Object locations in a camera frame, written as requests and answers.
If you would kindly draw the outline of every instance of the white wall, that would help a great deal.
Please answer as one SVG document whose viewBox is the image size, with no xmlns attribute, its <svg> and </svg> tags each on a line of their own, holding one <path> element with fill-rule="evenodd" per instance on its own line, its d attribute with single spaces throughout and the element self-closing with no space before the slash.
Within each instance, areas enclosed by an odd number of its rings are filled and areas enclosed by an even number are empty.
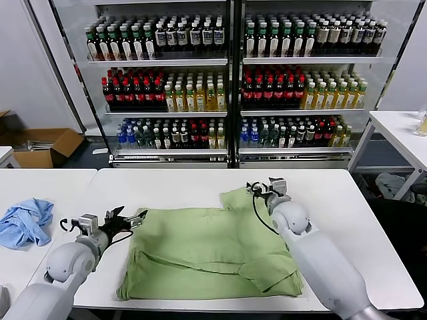
<svg viewBox="0 0 427 320">
<path fill-rule="evenodd" d="M 26 128 L 81 132 L 24 4 L 0 0 L 0 12 L 0 110 L 12 110 Z"/>
</svg>

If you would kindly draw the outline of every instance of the black cable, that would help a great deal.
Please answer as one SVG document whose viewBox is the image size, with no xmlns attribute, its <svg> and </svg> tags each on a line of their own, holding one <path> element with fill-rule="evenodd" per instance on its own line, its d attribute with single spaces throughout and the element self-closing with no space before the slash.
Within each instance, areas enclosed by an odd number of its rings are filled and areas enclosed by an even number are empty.
<svg viewBox="0 0 427 320">
<path fill-rule="evenodd" d="M 278 235 L 279 233 L 276 231 L 276 230 L 274 230 L 273 228 L 271 228 L 267 223 L 265 223 L 264 222 L 264 220 L 263 219 L 261 219 L 261 217 L 260 217 L 260 215 L 258 214 L 258 211 L 257 211 L 257 209 L 256 209 L 256 205 L 255 205 L 255 193 L 254 193 L 254 186 L 257 184 L 258 182 L 254 182 L 254 183 L 252 183 L 252 185 L 251 185 L 251 191 L 252 191 L 252 206 L 254 207 L 254 211 L 255 211 L 255 214 L 256 214 L 256 217 L 258 218 L 258 220 L 260 220 L 261 221 L 261 223 L 267 228 L 267 229 L 269 229 L 272 233 L 275 233 L 276 235 Z"/>
</svg>

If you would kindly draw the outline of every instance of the bottle label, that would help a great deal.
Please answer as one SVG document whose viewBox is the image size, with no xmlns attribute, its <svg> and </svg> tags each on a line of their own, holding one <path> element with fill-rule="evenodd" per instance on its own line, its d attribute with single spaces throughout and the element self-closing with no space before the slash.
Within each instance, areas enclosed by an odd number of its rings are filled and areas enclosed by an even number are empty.
<svg viewBox="0 0 427 320">
<path fill-rule="evenodd" d="M 113 101 L 114 100 L 113 93 L 111 95 L 104 95 L 104 97 L 105 97 L 105 100 L 107 100 L 107 101 Z"/>
<path fill-rule="evenodd" d="M 337 147 L 338 142 L 340 142 L 341 137 L 335 137 L 334 140 L 332 140 L 331 147 Z"/>
<path fill-rule="evenodd" d="M 342 108 L 342 102 L 344 101 L 344 95 L 338 95 L 338 98 L 336 99 L 335 109 Z"/>
<path fill-rule="evenodd" d="M 275 57 L 278 52 L 279 40 L 274 38 L 270 41 L 270 57 Z"/>
<path fill-rule="evenodd" d="M 123 50 L 125 51 L 126 60 L 132 60 L 132 52 L 131 52 L 130 43 L 124 41 L 121 45 L 123 45 Z"/>
<path fill-rule="evenodd" d="M 274 91 L 274 97 L 276 99 L 281 99 L 283 98 L 283 91 Z"/>
<path fill-rule="evenodd" d="M 294 143 L 295 143 L 295 138 L 289 138 L 288 148 L 294 147 Z"/>
<path fill-rule="evenodd" d="M 295 45 L 294 45 L 294 53 L 293 53 L 294 57 L 299 57 L 300 56 L 301 47 L 302 47 L 302 39 L 301 38 L 297 38 L 295 40 Z"/>
<path fill-rule="evenodd" d="M 285 147 L 286 138 L 280 138 L 279 139 L 279 148 Z"/>
<path fill-rule="evenodd" d="M 93 43 L 88 43 L 87 48 L 91 54 L 92 61 L 98 61 L 98 52 L 96 51 L 96 46 Z"/>
<path fill-rule="evenodd" d="M 215 149 L 215 146 L 216 146 L 216 140 L 209 139 L 209 149 Z"/>
<path fill-rule="evenodd" d="M 332 100 L 334 100 L 334 95 L 328 95 L 326 97 L 324 109 L 332 108 Z"/>
<path fill-rule="evenodd" d="M 167 104 L 167 112 L 174 112 L 174 108 L 173 108 L 173 99 L 172 98 L 167 98 L 166 99 L 166 104 Z"/>
<path fill-rule="evenodd" d="M 203 30 L 203 44 L 204 45 L 211 45 L 214 41 L 212 30 Z"/>
<path fill-rule="evenodd" d="M 133 46 L 135 47 L 135 52 L 136 52 L 137 59 L 138 60 L 144 60 L 141 43 L 139 41 L 135 41 L 133 43 Z"/>
<path fill-rule="evenodd" d="M 197 98 L 197 109 L 199 112 L 205 111 L 205 101 L 203 98 Z"/>
<path fill-rule="evenodd" d="M 105 59 L 106 61 L 110 61 L 111 59 L 110 59 L 110 56 L 109 56 L 109 51 L 108 51 L 107 43 L 105 43 L 105 42 L 101 42 L 101 43 L 99 44 L 99 46 L 101 47 L 101 51 L 102 51 L 102 54 L 103 54 L 103 56 L 104 56 L 104 59 Z"/>
<path fill-rule="evenodd" d="M 113 51 L 113 54 L 114 54 L 114 59 L 121 60 L 119 45 L 116 42 L 111 42 L 110 45 L 111 45 L 111 50 Z"/>
<path fill-rule="evenodd" d="M 264 56 L 264 53 L 266 52 L 266 43 L 267 43 L 267 40 L 265 39 L 260 39 L 258 41 L 258 57 Z"/>
<path fill-rule="evenodd" d="M 216 45 L 224 44 L 224 29 L 214 31 L 214 41 Z"/>
<path fill-rule="evenodd" d="M 193 112 L 195 110 L 194 98 L 187 97 L 188 111 Z"/>
<path fill-rule="evenodd" d="M 176 45 L 177 39 L 176 39 L 176 32 L 175 31 L 166 31 L 166 36 L 167 36 L 167 44 L 168 45 Z"/>
<path fill-rule="evenodd" d="M 180 97 L 176 98 L 176 107 L 178 109 L 178 112 L 184 111 L 184 101 L 182 98 L 180 98 Z"/>
<path fill-rule="evenodd" d="M 149 59 L 153 60 L 155 58 L 154 43 L 153 43 L 153 41 L 147 41 L 145 43 L 145 46 L 147 47 L 147 52 L 148 52 Z"/>
<path fill-rule="evenodd" d="M 154 143 L 156 149 L 161 149 L 161 141 L 159 139 L 154 140 Z"/>
<path fill-rule="evenodd" d="M 358 99 L 356 100 L 355 107 L 356 108 L 362 108 L 364 99 L 365 99 L 365 95 L 359 93 Z"/>
<path fill-rule="evenodd" d="M 176 35 L 178 38 L 178 45 L 187 45 L 187 31 L 176 31 Z"/>
<path fill-rule="evenodd" d="M 349 43 L 351 36 L 352 36 L 352 30 L 351 29 L 342 29 L 341 30 L 340 43 Z"/>
<path fill-rule="evenodd" d="M 288 56 L 288 51 L 289 51 L 290 44 L 291 44 L 291 39 L 289 39 L 289 38 L 283 39 L 282 50 L 280 51 L 280 56 L 281 57 L 287 57 Z"/>
<path fill-rule="evenodd" d="M 248 39 L 246 40 L 246 57 L 252 58 L 254 56 L 254 44 L 255 40 Z"/>
<path fill-rule="evenodd" d="M 304 110 L 310 109 L 310 107 L 312 106 L 312 102 L 313 102 L 313 96 L 308 95 L 306 99 L 306 105 L 304 105 Z"/>
<path fill-rule="evenodd" d="M 314 107 L 314 109 L 319 110 L 322 108 L 324 97 L 325 97 L 324 95 L 318 95 L 318 99 L 316 100 L 316 106 Z"/>
<path fill-rule="evenodd" d="M 304 50 L 304 57 L 312 55 L 312 49 L 314 44 L 314 38 L 308 38 L 306 41 L 306 48 Z"/>
<path fill-rule="evenodd" d="M 353 105 L 353 100 L 354 100 L 354 95 L 349 94 L 347 96 L 347 101 L 346 101 L 346 105 L 345 105 L 345 109 L 351 108 Z"/>
<path fill-rule="evenodd" d="M 192 45 L 199 45 L 200 44 L 200 31 L 190 31 L 189 32 L 189 39 L 191 41 Z"/>
</svg>

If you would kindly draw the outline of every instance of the table leg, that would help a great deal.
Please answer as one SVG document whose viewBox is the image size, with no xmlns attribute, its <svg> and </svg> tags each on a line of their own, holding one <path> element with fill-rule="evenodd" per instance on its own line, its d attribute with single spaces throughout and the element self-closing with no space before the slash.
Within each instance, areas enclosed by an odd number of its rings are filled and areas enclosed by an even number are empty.
<svg viewBox="0 0 427 320">
<path fill-rule="evenodd" d="M 412 174 L 409 176 L 408 180 L 406 180 L 403 186 L 399 189 L 393 199 L 401 200 L 401 198 L 403 198 L 406 192 L 408 192 L 411 185 L 413 185 L 421 175 L 423 175 L 423 171 L 421 169 L 415 169 L 414 172 L 412 172 Z"/>
<path fill-rule="evenodd" d="M 358 146 L 356 147 L 356 150 L 354 151 L 354 154 L 352 158 L 350 159 L 350 162 L 348 163 L 347 170 L 351 173 L 356 168 L 356 166 L 359 163 L 359 160 L 365 151 L 366 146 L 368 145 L 369 140 L 371 139 L 372 134 L 374 133 L 375 127 L 372 124 L 372 121 L 370 120 L 369 124 L 366 126 L 365 131 L 363 132 L 362 138 L 359 141 Z"/>
</svg>

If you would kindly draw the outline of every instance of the bottle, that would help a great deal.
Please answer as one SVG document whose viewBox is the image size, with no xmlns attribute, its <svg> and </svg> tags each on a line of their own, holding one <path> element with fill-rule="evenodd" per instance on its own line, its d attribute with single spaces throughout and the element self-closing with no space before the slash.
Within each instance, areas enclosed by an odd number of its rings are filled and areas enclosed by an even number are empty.
<svg viewBox="0 0 427 320">
<path fill-rule="evenodd" d="M 362 81 L 361 84 L 359 84 L 359 90 L 357 91 L 356 97 L 353 101 L 352 108 L 357 109 L 363 109 L 363 102 L 365 100 L 365 92 L 366 88 L 368 86 L 368 83 L 366 81 Z"/>
<path fill-rule="evenodd" d="M 299 57 L 302 52 L 304 37 L 302 35 L 304 30 L 304 22 L 298 22 L 296 27 L 296 34 L 294 37 L 294 48 L 292 50 L 293 57 Z"/>
<path fill-rule="evenodd" d="M 204 28 L 203 28 L 203 31 L 201 32 L 203 50 L 209 51 L 212 48 L 212 45 L 214 43 L 214 31 L 210 27 L 209 22 L 205 22 L 203 26 Z"/>
<path fill-rule="evenodd" d="M 217 101 L 218 101 L 218 111 L 227 111 L 226 107 L 226 96 L 224 94 L 224 84 L 218 83 L 218 92 L 217 92 Z"/>
<path fill-rule="evenodd" d="M 248 32 L 245 37 L 245 48 L 246 48 L 246 57 L 252 58 L 254 56 L 254 47 L 255 47 L 255 37 L 254 37 L 254 27 L 255 23 L 248 23 Z"/>
<path fill-rule="evenodd" d="M 197 110 L 199 112 L 204 112 L 206 102 L 205 102 L 205 93 L 203 91 L 203 85 L 201 83 L 198 83 L 196 85 L 196 89 L 197 89 L 197 91 L 196 91 Z"/>
<path fill-rule="evenodd" d="M 184 103 L 184 97 L 181 90 L 181 85 L 175 85 L 175 101 L 176 101 L 177 112 L 184 112 L 185 103 Z"/>
<path fill-rule="evenodd" d="M 258 57 L 263 57 L 266 53 L 266 45 L 267 45 L 267 23 L 260 23 L 260 34 L 257 36 L 258 43 Z"/>
<path fill-rule="evenodd" d="M 380 50 L 381 44 L 387 33 L 387 24 L 388 24 L 387 22 L 381 21 L 379 26 L 375 30 L 375 35 L 372 40 L 372 51 L 371 51 L 373 55 L 377 55 Z"/>
<path fill-rule="evenodd" d="M 372 52 L 372 41 L 374 40 L 375 35 L 375 21 L 369 22 L 369 25 L 366 26 L 365 33 L 363 34 L 362 44 L 360 46 L 361 53 L 369 55 Z"/>
<path fill-rule="evenodd" d="M 346 91 L 344 101 L 342 103 L 344 109 L 351 109 L 353 107 L 354 98 L 358 89 L 358 83 L 353 81 L 350 83 L 350 88 Z"/>
<path fill-rule="evenodd" d="M 275 57 L 279 46 L 279 23 L 277 21 L 273 22 L 272 27 L 272 34 L 270 35 L 270 57 Z"/>
<path fill-rule="evenodd" d="M 213 31 L 213 42 L 215 44 L 215 51 L 224 50 L 224 27 L 221 21 L 216 21 L 216 27 Z"/>
<path fill-rule="evenodd" d="M 303 110 L 312 110 L 312 105 L 313 105 L 313 98 L 314 98 L 314 87 L 316 86 L 316 84 L 314 82 L 310 82 L 308 83 L 308 88 L 307 91 L 304 93 L 304 96 L 302 97 L 302 101 L 301 101 L 301 107 L 300 109 Z"/>
<path fill-rule="evenodd" d="M 167 31 L 166 31 L 166 37 L 167 37 L 167 46 L 169 47 L 169 51 L 177 51 L 177 35 L 176 30 L 173 27 L 173 23 L 167 24 Z"/>
<path fill-rule="evenodd" d="M 114 104 L 113 89 L 108 85 L 107 78 L 102 78 L 102 93 L 109 106 Z"/>
<path fill-rule="evenodd" d="M 262 91 L 263 91 L 263 89 L 262 89 L 262 78 L 259 77 L 256 79 L 254 92 L 252 93 L 252 100 L 253 100 L 254 104 L 261 103 Z"/>
<path fill-rule="evenodd" d="M 123 52 L 123 47 L 118 41 L 115 29 L 113 26 L 107 27 L 108 30 L 108 45 L 111 48 L 113 55 L 110 55 L 110 60 L 121 60 L 121 53 Z"/>
<path fill-rule="evenodd" d="M 338 142 L 339 148 L 345 148 L 348 147 L 350 142 L 350 135 L 352 134 L 353 127 L 351 125 L 348 125 L 346 127 L 346 132 L 341 136 L 340 142 Z"/>
<path fill-rule="evenodd" d="M 189 38 L 190 38 L 192 50 L 193 51 L 199 51 L 200 50 L 200 43 L 201 43 L 200 29 L 197 26 L 196 22 L 193 22 L 191 24 L 191 26 L 192 26 L 192 28 L 189 32 Z"/>
<path fill-rule="evenodd" d="M 322 109 L 332 109 L 332 102 L 334 101 L 336 91 L 336 82 L 331 82 L 325 92 Z"/>
<path fill-rule="evenodd" d="M 329 30 L 328 44 L 326 45 L 327 48 L 330 48 L 330 49 L 338 48 L 338 40 L 340 38 L 340 33 L 341 33 L 340 25 L 341 23 L 339 21 L 335 21 L 334 25 Z"/>
<path fill-rule="evenodd" d="M 329 140 L 328 147 L 337 147 L 342 135 L 342 125 L 336 126 L 336 131 Z"/>
<path fill-rule="evenodd" d="M 285 22 L 282 31 L 282 45 L 280 46 L 280 57 L 287 57 L 290 54 L 292 23 Z"/>
<path fill-rule="evenodd" d="M 265 124 L 260 133 L 260 143 L 259 148 L 264 148 L 268 146 L 268 125 Z"/>
</svg>

